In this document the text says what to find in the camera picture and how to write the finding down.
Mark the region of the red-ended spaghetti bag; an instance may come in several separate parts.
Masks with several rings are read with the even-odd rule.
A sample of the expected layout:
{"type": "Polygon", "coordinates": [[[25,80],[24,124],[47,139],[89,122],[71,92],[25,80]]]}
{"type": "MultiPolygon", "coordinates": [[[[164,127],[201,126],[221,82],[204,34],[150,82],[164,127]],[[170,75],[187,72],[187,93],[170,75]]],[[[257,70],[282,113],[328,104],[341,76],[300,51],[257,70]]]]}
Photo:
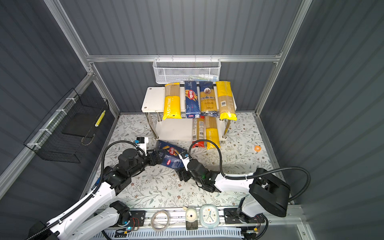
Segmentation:
{"type": "Polygon", "coordinates": [[[205,120],[203,118],[193,119],[192,141],[202,140],[205,137],[205,120]]]}

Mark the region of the blue stapler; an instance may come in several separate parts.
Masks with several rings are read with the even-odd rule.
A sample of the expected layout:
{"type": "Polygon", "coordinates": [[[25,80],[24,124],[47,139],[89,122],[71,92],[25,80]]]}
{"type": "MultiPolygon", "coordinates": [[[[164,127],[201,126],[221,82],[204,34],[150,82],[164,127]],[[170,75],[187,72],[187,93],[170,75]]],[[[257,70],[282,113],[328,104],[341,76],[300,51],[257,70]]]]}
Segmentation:
{"type": "Polygon", "coordinates": [[[96,188],[98,186],[98,184],[100,183],[100,178],[98,178],[93,186],[93,189],[96,188]]]}

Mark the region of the mint alarm clock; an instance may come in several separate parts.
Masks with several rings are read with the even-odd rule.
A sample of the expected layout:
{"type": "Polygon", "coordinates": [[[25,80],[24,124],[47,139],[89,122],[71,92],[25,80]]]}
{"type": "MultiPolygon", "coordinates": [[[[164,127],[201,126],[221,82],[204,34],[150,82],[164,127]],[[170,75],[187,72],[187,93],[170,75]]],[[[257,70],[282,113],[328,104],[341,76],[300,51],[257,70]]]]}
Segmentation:
{"type": "Polygon", "coordinates": [[[219,226],[219,210],[214,205],[204,205],[199,210],[200,224],[205,229],[214,229],[219,226]]]}

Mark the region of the yellow spaghetti bag with barcode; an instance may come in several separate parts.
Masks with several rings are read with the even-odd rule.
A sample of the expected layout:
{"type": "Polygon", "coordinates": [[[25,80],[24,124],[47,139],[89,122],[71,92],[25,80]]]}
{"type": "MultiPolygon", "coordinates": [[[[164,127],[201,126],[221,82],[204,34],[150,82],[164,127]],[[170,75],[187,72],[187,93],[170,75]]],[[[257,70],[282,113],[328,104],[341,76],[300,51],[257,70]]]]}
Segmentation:
{"type": "Polygon", "coordinates": [[[231,83],[228,81],[216,82],[219,112],[221,120],[236,121],[237,115],[231,83]]]}

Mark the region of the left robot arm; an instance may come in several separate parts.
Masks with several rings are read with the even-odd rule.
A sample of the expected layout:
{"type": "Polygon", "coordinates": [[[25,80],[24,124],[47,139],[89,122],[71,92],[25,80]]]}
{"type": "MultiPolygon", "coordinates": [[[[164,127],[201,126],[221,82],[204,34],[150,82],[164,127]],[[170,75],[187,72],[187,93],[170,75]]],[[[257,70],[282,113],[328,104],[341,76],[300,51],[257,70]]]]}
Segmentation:
{"type": "Polygon", "coordinates": [[[130,208],[114,198],[132,183],[132,178],[147,166],[156,166],[161,159],[147,152],[147,137],[127,141],[130,149],[123,151],[114,167],[102,166],[96,187],[68,210],[46,223],[37,222],[28,234],[29,240],[88,240],[106,228],[139,226],[130,208]]]}

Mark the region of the yellow Pastatime spaghetti bag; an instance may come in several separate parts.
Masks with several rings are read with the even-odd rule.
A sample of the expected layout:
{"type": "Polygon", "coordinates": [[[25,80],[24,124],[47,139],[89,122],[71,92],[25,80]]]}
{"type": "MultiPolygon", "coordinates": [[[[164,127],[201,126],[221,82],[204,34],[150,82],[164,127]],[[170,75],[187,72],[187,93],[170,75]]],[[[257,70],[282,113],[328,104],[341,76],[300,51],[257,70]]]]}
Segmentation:
{"type": "Polygon", "coordinates": [[[165,85],[165,103],[163,120],[181,119],[180,84],[172,83],[165,85]]]}
{"type": "Polygon", "coordinates": [[[219,132],[217,129],[217,120],[214,117],[205,117],[206,139],[213,142],[220,148],[219,132]]]}

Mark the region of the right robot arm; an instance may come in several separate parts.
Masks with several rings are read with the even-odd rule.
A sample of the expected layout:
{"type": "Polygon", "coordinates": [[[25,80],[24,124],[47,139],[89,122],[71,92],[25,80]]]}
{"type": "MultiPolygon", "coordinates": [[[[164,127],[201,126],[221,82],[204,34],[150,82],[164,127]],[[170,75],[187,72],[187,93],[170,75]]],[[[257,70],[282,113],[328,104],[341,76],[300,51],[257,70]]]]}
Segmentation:
{"type": "Polygon", "coordinates": [[[240,218],[253,218],[265,212],[276,217],[287,215],[288,203],[300,197],[310,186],[311,175],[302,167],[282,167],[267,171],[257,168],[254,173],[244,175],[225,174],[223,170],[223,156],[220,148],[210,140],[197,140],[193,144],[206,142],[213,144],[219,154],[219,171],[210,171],[198,160],[190,156],[189,150],[178,153],[185,171],[192,177],[197,186],[206,192],[240,192],[246,193],[238,207],[240,218]],[[306,182],[298,193],[291,196],[291,187],[274,174],[284,171],[301,171],[306,175],[306,182]]]}

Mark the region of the yellow marker pen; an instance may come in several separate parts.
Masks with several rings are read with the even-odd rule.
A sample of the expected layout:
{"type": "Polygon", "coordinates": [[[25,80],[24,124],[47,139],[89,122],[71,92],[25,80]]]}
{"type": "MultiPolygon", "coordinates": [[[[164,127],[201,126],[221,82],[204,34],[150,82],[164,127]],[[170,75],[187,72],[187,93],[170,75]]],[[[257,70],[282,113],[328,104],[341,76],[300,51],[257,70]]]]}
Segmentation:
{"type": "Polygon", "coordinates": [[[104,111],[101,112],[100,116],[98,117],[98,119],[97,119],[96,122],[95,122],[95,127],[96,127],[96,128],[98,128],[98,127],[100,126],[100,124],[101,124],[101,122],[102,122],[102,120],[103,120],[105,114],[106,114],[106,110],[104,110],[104,111]]]}

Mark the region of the white two-tier shelf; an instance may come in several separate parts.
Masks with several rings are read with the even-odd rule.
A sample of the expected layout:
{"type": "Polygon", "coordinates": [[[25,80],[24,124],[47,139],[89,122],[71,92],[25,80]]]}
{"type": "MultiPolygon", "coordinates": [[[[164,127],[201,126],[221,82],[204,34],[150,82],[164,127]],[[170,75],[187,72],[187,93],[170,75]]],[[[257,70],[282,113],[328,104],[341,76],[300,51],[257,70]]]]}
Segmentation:
{"type": "MultiPolygon", "coordinates": [[[[180,87],[180,106],[182,113],[185,113],[185,88],[180,87]]],[[[165,87],[149,87],[142,105],[142,112],[146,115],[147,122],[155,140],[162,141],[192,141],[193,120],[192,119],[166,119],[161,114],[165,106],[165,87]]],[[[227,132],[233,121],[217,119],[217,129],[220,141],[227,140],[227,132]]]]}

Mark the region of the blue Barilla spaghetti box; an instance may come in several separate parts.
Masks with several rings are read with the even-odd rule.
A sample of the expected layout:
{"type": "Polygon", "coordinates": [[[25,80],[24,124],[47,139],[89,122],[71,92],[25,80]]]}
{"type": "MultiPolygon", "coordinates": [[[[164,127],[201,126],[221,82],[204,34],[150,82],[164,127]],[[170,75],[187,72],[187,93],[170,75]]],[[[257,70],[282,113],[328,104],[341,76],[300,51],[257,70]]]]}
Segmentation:
{"type": "Polygon", "coordinates": [[[185,97],[186,117],[189,119],[200,118],[198,89],[195,81],[185,82],[185,97]]]}

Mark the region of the blue Barilla rigatoni box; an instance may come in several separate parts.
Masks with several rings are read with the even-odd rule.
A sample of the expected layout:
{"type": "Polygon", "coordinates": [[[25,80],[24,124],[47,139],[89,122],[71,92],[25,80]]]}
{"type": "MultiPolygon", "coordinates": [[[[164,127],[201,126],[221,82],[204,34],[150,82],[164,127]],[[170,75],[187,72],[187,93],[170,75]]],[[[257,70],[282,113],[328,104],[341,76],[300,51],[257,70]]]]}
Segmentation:
{"type": "Polygon", "coordinates": [[[184,167],[179,154],[186,151],[185,149],[160,140],[157,141],[155,149],[159,153],[162,166],[171,169],[180,169],[184,167]]]}

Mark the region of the pens in white basket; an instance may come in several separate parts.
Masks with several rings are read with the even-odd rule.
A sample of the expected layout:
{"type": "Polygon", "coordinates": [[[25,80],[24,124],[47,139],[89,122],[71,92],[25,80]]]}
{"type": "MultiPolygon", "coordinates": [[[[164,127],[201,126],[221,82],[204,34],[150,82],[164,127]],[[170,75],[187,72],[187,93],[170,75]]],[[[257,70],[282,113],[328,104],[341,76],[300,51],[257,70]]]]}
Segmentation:
{"type": "Polygon", "coordinates": [[[192,81],[205,81],[205,82],[217,82],[219,80],[218,75],[202,74],[189,76],[192,81]]]}

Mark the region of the dark blue spaghetti bag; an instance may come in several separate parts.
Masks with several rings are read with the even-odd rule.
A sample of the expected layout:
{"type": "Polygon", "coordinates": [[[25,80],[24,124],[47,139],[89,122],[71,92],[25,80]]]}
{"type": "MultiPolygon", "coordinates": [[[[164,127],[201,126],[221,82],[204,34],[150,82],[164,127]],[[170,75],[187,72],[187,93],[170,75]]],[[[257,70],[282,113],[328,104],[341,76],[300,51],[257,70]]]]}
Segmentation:
{"type": "Polygon", "coordinates": [[[201,114],[217,118],[219,111],[216,103],[216,95],[212,82],[200,82],[201,114]]]}

